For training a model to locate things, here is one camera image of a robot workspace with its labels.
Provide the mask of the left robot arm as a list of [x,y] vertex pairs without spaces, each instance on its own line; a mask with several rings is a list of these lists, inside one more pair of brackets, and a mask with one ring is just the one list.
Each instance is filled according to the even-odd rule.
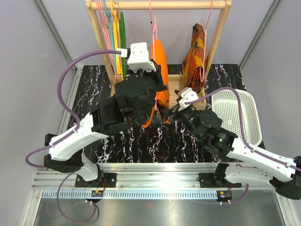
[[76,172],[91,187],[101,184],[101,169],[84,154],[83,148],[111,135],[127,131],[131,124],[146,127],[151,121],[157,92],[167,90],[161,65],[153,70],[138,69],[114,85],[113,96],[91,109],[80,122],[49,140],[44,167],[61,173]]

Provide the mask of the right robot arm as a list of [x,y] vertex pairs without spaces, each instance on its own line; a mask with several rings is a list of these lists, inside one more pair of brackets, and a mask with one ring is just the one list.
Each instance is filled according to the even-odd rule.
[[228,157],[252,165],[251,169],[219,165],[214,174],[214,183],[226,184],[265,184],[273,187],[281,196],[292,200],[301,198],[301,158],[289,158],[254,145],[245,143],[242,137],[222,128],[222,119],[212,110],[197,111],[179,105],[171,109],[159,107],[161,119],[170,116],[179,119],[196,141],[204,143],[204,149],[212,155]]

